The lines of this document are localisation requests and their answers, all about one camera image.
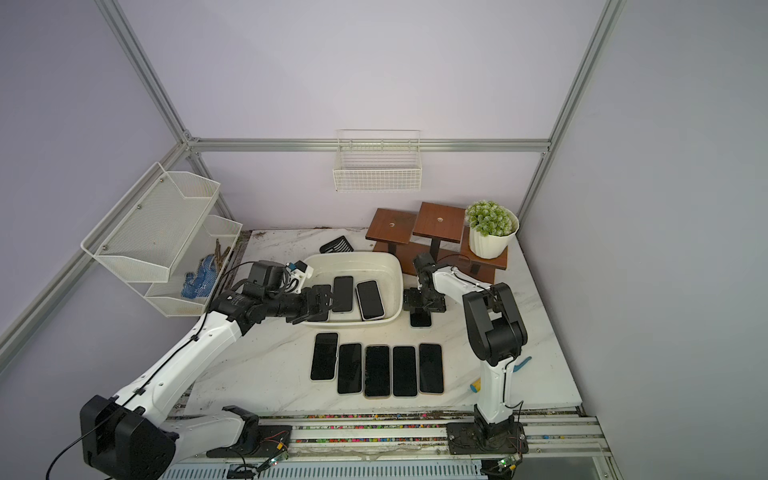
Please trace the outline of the blue case phone large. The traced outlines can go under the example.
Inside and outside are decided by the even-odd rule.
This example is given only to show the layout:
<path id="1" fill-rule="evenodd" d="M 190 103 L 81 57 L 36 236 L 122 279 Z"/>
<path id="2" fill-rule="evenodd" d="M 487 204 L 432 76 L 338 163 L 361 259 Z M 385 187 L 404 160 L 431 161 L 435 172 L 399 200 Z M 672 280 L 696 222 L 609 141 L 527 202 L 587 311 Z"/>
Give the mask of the blue case phone large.
<path id="1" fill-rule="evenodd" d="M 423 309 L 411 311 L 410 326 L 412 328 L 430 328 L 432 326 L 431 313 Z"/>

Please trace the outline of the black phone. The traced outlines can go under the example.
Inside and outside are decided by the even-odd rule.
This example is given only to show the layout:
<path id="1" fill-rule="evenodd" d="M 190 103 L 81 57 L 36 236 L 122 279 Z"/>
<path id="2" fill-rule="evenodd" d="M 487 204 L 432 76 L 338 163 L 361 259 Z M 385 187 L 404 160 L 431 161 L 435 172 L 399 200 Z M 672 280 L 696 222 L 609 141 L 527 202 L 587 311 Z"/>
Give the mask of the black phone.
<path id="1" fill-rule="evenodd" d="M 332 311 L 347 313 L 354 306 L 354 278 L 352 276 L 337 276 L 332 286 Z"/>

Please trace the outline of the pink case phone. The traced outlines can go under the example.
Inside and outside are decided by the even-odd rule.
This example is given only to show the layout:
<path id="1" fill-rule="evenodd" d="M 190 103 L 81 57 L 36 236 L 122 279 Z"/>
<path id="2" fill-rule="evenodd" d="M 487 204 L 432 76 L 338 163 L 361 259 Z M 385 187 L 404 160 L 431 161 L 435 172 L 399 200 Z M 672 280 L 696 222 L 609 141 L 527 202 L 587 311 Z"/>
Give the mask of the pink case phone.
<path id="1" fill-rule="evenodd" d="M 439 344 L 422 343 L 418 347 L 419 391 L 425 394 L 444 393 L 442 348 Z"/>
<path id="2" fill-rule="evenodd" d="M 356 294 L 363 321 L 380 320 L 385 317 L 381 292 L 375 280 L 358 283 L 356 285 Z"/>

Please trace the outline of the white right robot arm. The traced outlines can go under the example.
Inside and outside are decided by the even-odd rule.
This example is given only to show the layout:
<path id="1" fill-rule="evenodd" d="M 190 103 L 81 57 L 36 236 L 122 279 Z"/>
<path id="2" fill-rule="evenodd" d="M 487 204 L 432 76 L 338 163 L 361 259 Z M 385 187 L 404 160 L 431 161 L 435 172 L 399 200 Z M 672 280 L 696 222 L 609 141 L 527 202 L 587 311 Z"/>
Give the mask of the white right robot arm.
<path id="1" fill-rule="evenodd" d="M 462 306 L 469 345 L 484 363 L 475 422 L 488 436 L 495 435 L 514 422 L 524 404 L 506 400 L 507 378 L 528 342 L 512 290 L 505 283 L 482 282 L 456 266 L 438 264 L 429 253 L 417 255 L 413 265 L 418 285 L 403 292 L 403 309 L 429 319 L 447 311 L 448 298 Z"/>

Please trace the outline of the black phone placed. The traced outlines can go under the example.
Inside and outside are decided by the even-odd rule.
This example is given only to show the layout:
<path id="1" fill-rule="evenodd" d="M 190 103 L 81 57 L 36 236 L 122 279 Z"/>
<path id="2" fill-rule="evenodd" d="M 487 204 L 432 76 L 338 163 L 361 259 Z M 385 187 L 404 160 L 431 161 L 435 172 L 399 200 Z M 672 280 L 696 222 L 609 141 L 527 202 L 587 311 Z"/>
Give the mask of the black phone placed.
<path id="1" fill-rule="evenodd" d="M 348 343 L 339 346 L 337 393 L 339 395 L 356 394 L 363 387 L 362 345 Z"/>
<path id="2" fill-rule="evenodd" d="M 329 381 L 336 376 L 337 351 L 339 336 L 335 332 L 318 333 L 310 370 L 312 381 Z"/>
<path id="3" fill-rule="evenodd" d="M 391 355 L 386 345 L 370 345 L 364 352 L 364 396 L 386 398 L 391 395 Z"/>

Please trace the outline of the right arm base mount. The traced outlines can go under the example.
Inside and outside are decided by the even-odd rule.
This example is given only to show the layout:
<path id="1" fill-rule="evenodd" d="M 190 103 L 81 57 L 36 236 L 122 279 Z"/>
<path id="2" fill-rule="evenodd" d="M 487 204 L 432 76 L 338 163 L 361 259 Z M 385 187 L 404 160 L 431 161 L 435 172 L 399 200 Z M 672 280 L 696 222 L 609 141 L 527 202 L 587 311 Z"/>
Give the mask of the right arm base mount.
<path id="1" fill-rule="evenodd" d="M 451 422 L 446 425 L 446 434 L 452 455 L 529 452 L 523 425 L 513 415 L 498 423 L 488 423 L 481 415 L 472 422 Z"/>

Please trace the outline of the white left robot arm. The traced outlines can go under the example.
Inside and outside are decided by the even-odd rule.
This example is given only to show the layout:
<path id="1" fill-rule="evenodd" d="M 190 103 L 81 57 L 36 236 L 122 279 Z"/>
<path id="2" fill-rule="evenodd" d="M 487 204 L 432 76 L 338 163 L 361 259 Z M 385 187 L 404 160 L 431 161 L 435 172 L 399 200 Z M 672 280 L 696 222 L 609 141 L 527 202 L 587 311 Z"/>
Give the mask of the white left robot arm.
<path id="1" fill-rule="evenodd" d="M 221 290 L 192 329 L 154 365 L 109 398 L 96 395 L 80 411 L 83 460 L 111 479 L 158 479 L 173 464 L 213 450 L 241 457 L 272 446 L 260 418 L 242 407 L 182 420 L 169 415 L 209 365 L 256 325 L 323 320 L 328 285 L 306 286 L 310 267 L 251 262 L 250 274 Z"/>

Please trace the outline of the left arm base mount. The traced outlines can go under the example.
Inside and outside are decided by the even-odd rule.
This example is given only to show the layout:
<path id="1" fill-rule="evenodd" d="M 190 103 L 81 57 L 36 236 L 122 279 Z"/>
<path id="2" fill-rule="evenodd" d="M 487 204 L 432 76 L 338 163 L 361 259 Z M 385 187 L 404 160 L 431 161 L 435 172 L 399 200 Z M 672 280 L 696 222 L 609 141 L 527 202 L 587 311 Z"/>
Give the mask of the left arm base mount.
<path id="1" fill-rule="evenodd" d="M 245 418 L 240 438 L 229 447 L 220 447 L 206 452 L 208 458 L 273 458 L 288 449 L 293 427 L 263 423 L 258 415 Z"/>

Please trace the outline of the light blue case phone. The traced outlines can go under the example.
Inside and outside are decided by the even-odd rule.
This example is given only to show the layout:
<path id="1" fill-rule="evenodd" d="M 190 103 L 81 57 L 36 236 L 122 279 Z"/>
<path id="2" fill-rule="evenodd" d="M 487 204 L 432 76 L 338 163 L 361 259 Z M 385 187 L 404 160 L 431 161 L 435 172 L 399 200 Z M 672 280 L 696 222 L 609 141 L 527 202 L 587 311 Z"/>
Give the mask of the light blue case phone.
<path id="1" fill-rule="evenodd" d="M 413 346 L 395 346 L 392 355 L 393 395 L 396 397 L 415 397 L 418 394 L 416 349 Z"/>

